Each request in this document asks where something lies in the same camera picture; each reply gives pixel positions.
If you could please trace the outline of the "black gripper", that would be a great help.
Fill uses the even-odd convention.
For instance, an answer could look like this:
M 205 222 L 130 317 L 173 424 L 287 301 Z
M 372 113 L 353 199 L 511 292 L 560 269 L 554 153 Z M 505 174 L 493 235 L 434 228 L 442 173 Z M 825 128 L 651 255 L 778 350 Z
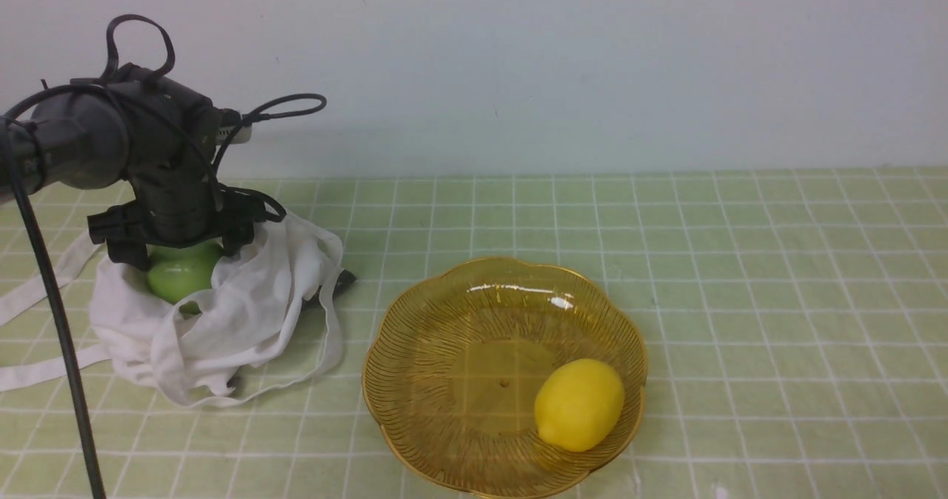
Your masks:
M 240 115 L 171 78 L 150 83 L 150 73 L 125 64 L 106 78 L 130 122 L 121 177 L 132 186 L 133 201 L 89 216 L 90 240 L 105 245 L 112 262 L 141 270 L 151 267 L 151 247 L 183 249 L 219 240 L 224 253 L 234 254 L 270 218 L 264 196 L 224 186 L 211 168 L 223 135 L 237 128 Z

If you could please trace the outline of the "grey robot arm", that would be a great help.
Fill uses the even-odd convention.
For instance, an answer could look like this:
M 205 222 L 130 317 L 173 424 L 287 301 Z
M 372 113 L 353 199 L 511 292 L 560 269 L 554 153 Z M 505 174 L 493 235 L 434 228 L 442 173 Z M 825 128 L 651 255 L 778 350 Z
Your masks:
M 61 183 L 82 191 L 118 181 L 133 201 L 87 219 L 90 240 L 109 259 L 145 270 L 149 248 L 183 249 L 210 240 L 227 255 L 254 242 L 258 224 L 285 212 L 263 193 L 224 186 L 211 168 L 223 111 L 170 78 L 126 64 L 99 81 L 75 78 L 45 90 L 30 120 L 2 121 L 26 193 Z

